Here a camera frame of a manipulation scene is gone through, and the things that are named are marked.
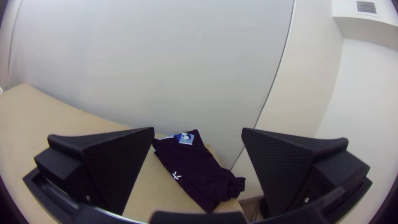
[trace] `wooden table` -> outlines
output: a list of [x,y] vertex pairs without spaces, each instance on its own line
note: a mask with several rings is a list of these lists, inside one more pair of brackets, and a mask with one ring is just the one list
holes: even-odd
[[[32,224],[55,223],[22,181],[36,167],[33,157],[48,147],[49,134],[78,136],[129,128],[78,110],[28,84],[0,95],[0,175],[27,221]],[[151,148],[123,216],[148,222],[156,210],[204,213],[174,181]],[[231,211],[242,211],[236,200],[221,203],[215,210]]]

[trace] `blue tag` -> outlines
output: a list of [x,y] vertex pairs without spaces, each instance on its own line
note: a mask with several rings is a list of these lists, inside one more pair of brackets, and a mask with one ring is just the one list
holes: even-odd
[[174,137],[176,137],[181,144],[192,145],[195,136],[193,134],[181,133],[174,135]]

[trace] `black t-shirt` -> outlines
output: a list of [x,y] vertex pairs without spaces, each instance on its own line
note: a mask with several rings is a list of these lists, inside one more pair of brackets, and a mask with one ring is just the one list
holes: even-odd
[[153,147],[171,178],[207,213],[245,190],[245,178],[236,178],[217,163],[198,130],[154,139]]

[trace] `air vent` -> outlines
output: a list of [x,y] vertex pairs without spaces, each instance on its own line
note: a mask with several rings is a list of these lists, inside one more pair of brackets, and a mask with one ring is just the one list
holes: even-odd
[[374,2],[360,2],[357,1],[358,12],[368,12],[377,14]]

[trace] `white logo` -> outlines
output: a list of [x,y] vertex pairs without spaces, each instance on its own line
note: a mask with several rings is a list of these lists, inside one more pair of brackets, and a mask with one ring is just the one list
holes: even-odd
[[182,137],[184,138],[184,140],[189,140],[190,137],[188,136],[188,133],[181,133]]
[[177,175],[177,171],[175,171],[174,173],[171,173],[171,174],[173,174],[174,180],[178,180],[178,178],[182,177],[180,175]]

